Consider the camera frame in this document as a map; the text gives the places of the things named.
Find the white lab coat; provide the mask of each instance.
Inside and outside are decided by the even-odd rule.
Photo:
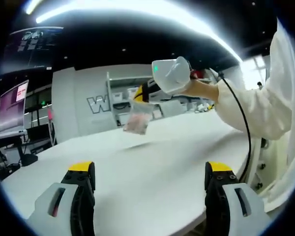
[[[279,23],[270,57],[270,78],[262,90],[239,90],[229,81],[245,112],[252,136],[277,140],[291,131],[287,153],[289,167],[264,199],[266,211],[283,204],[295,187],[295,42]],[[246,132],[242,114],[228,87],[220,81],[218,88],[217,113],[225,123]]]

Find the white table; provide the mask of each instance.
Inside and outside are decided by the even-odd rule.
[[[75,138],[39,154],[37,162],[3,181],[20,215],[60,182],[71,164],[95,162],[97,236],[181,235],[205,217],[205,162],[238,174],[248,153],[246,134],[215,111],[153,121],[145,136],[121,129]]]

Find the ceiling light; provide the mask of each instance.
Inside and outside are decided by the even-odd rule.
[[[36,19],[37,23],[41,23],[45,20],[48,20],[52,17],[60,15],[62,13],[73,11],[73,10],[82,10],[82,9],[93,9],[93,10],[106,10],[106,9],[120,9],[120,10],[130,10],[139,13],[144,13],[156,17],[162,17],[168,20],[175,21],[186,28],[189,28],[196,33],[204,34],[222,47],[224,47],[233,57],[236,58],[238,62],[242,62],[242,59],[235,53],[235,51],[225,43],[221,38],[219,38],[212,29],[205,24],[203,21],[193,17],[188,11],[184,10],[181,7],[175,6],[172,3],[169,3],[165,0],[97,0],[97,1],[79,1],[75,0],[69,4],[63,5],[59,8],[56,8],[52,11],[49,11]]]
[[[27,5],[26,11],[25,11],[26,14],[30,15],[41,1],[42,0],[31,0],[29,4]]]

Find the white sleeve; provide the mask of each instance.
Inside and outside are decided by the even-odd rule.
[[[290,94],[291,79],[286,77],[282,43],[274,35],[270,56],[271,71],[262,90],[240,90],[227,80],[238,98],[250,130],[251,135],[270,140],[279,139],[291,129],[292,110]],[[247,132],[239,106],[224,81],[219,81],[219,97],[216,111],[221,119],[230,126]]]

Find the plastic bag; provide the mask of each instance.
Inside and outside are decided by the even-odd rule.
[[[134,134],[146,134],[148,123],[152,119],[153,109],[153,104],[132,101],[130,117],[123,130]]]

